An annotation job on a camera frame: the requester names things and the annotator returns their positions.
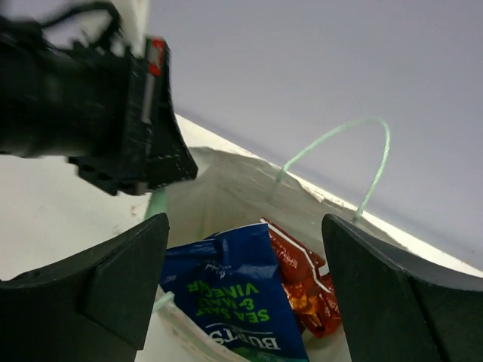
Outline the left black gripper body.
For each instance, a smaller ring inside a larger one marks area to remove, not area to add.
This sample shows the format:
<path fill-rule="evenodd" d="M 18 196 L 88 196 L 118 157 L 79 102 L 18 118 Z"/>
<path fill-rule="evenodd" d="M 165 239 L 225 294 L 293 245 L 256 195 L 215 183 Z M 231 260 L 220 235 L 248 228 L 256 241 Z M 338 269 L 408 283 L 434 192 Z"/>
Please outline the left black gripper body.
<path fill-rule="evenodd" d="M 58 48 L 44 32 L 67 20 L 1 19 L 1 152 L 63 156 L 108 194 L 142 195 L 151 150 L 146 65 L 111 52 L 119 15 L 90 44 Z"/>

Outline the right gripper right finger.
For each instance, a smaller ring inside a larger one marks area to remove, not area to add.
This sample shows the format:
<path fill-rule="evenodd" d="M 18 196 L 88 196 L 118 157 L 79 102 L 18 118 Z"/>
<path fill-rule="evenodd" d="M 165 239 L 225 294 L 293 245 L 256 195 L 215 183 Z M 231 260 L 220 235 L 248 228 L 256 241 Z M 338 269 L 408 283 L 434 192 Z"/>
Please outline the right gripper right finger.
<path fill-rule="evenodd" d="M 338 216 L 321 221 L 353 361 L 482 359 L 482 279 L 437 265 Z"/>

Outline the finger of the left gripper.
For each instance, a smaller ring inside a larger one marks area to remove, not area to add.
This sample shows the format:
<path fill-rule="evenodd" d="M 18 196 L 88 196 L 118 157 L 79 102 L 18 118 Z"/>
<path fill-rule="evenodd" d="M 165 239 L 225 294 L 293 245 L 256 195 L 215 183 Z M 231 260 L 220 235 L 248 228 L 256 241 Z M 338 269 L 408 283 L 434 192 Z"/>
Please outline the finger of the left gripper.
<path fill-rule="evenodd" d="M 171 99 L 171 51 L 163 38 L 146 39 L 146 180 L 151 189 L 195 179 L 198 167 L 184 142 Z"/>

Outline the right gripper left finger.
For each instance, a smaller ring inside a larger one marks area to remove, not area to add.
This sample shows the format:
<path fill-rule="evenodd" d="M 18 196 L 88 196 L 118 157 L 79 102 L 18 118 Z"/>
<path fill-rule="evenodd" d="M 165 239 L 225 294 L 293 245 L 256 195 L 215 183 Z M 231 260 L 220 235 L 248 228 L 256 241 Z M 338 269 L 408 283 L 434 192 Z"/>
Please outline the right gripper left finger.
<path fill-rule="evenodd" d="M 1 282 L 3 361 L 133 361 L 142 350 L 169 223 L 116 237 Z"/>

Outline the green patterned paper bag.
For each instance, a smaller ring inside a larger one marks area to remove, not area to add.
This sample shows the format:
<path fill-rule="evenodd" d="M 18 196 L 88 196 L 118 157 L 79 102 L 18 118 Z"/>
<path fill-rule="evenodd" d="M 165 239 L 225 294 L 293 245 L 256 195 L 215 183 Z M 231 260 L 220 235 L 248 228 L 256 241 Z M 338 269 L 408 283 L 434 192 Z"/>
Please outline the green patterned paper bag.
<path fill-rule="evenodd" d="M 276 167 L 248 150 L 205 130 L 183 117 L 178 118 L 185 141 L 190 145 L 198 165 L 194 181 L 168 186 L 165 192 L 153 194 L 146 209 L 146 218 L 168 206 L 170 220 L 169 247 L 198 241 L 215 232 L 258 222 L 263 216 L 291 232 L 321 256 L 321 218 L 335 213 L 385 242 L 405 249 L 446 268 L 482 278 L 482 270 L 415 238 L 411 234 L 371 215 L 365 207 L 382 176 L 390 150 L 390 130 L 379 118 L 349 121 L 328 131 L 295 155 L 286 165 Z M 365 196 L 358 207 L 318 186 L 288 172 L 296 161 L 332 136 L 351 127 L 380 124 L 385 133 L 382 160 Z M 175 305 L 172 296 L 165 296 L 158 287 L 149 346 L 154 338 L 166 338 L 160 361 L 248 361 L 209 337 Z M 342 329 L 326 339 L 303 334 L 310 361 L 351 361 Z"/>

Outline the red Doritos chip bag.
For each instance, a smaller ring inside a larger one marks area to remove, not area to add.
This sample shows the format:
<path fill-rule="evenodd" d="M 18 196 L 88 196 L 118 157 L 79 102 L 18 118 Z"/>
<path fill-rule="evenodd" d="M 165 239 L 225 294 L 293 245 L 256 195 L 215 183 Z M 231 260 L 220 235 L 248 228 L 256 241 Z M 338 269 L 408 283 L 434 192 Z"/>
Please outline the red Doritos chip bag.
<path fill-rule="evenodd" d="M 326 260 L 275 223 L 260 221 L 268 225 L 282 286 L 301 329 L 317 338 L 331 335 L 342 319 Z"/>

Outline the blue Burts crisps bag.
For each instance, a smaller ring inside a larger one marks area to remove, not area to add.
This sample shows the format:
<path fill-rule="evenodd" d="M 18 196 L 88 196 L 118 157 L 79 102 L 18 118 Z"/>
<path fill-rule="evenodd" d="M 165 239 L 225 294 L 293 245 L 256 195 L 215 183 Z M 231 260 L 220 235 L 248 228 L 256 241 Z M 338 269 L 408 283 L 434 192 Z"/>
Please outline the blue Burts crisps bag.
<path fill-rule="evenodd" d="M 250 361 L 306 361 L 265 223 L 167 249 L 160 285 L 216 343 Z"/>

